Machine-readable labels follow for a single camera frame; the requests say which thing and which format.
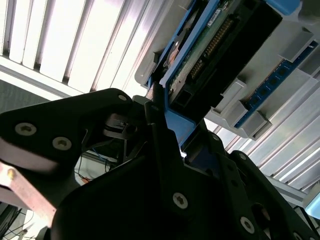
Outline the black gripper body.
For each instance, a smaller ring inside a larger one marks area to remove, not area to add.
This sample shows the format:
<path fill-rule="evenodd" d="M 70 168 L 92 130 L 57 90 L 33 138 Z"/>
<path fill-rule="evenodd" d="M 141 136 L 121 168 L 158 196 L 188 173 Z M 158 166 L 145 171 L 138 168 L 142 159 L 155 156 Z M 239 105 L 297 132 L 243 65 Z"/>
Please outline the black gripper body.
<path fill-rule="evenodd" d="M 57 209 L 53 240 L 227 240 L 212 174 L 178 154 L 139 157 L 70 193 Z"/>

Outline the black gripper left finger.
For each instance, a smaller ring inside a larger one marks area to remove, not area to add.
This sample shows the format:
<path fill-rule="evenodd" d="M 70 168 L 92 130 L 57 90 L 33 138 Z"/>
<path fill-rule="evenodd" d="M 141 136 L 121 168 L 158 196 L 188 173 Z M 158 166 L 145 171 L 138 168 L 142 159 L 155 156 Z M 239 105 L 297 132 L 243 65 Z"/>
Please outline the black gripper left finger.
<path fill-rule="evenodd" d="M 164 114 L 164 94 L 130 98 L 111 88 L 2 113 L 1 199 L 55 213 L 79 189 L 74 168 L 94 147 L 118 167 L 139 157 L 180 155 Z"/>

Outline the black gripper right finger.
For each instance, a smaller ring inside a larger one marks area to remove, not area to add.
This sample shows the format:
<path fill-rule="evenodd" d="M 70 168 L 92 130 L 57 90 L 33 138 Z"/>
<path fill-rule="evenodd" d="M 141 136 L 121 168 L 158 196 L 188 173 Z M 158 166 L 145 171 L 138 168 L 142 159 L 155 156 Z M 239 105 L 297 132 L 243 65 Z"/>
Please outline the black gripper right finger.
<path fill-rule="evenodd" d="M 218 187 L 219 237 L 228 240 L 318 240 L 320 235 L 296 213 L 242 151 L 226 152 L 204 120 L 184 144 L 186 163 L 211 174 Z"/>

